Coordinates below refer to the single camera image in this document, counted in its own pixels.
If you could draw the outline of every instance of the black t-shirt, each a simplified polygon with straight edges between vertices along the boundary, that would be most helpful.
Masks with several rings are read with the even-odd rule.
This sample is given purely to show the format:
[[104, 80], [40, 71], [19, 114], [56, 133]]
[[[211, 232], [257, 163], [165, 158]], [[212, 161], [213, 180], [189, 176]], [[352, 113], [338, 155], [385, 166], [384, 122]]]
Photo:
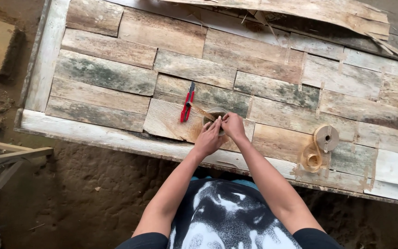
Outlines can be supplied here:
[[342, 248], [326, 233], [304, 228], [291, 235], [260, 192], [221, 179], [191, 181], [172, 222], [170, 237], [137, 235], [117, 249]]

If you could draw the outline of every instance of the dirt floor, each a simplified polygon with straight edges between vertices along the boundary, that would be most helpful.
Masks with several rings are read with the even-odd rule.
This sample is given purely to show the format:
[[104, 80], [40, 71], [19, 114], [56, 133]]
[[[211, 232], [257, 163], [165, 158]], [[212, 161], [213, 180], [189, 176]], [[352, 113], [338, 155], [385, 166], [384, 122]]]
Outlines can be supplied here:
[[[0, 77], [0, 140], [55, 148], [47, 163], [23, 166], [0, 192], [3, 247], [113, 248], [131, 236], [176, 163], [13, 131], [43, 2], [0, 0], [0, 20], [25, 32], [14, 73]], [[345, 247], [398, 248], [398, 205], [296, 189]]]

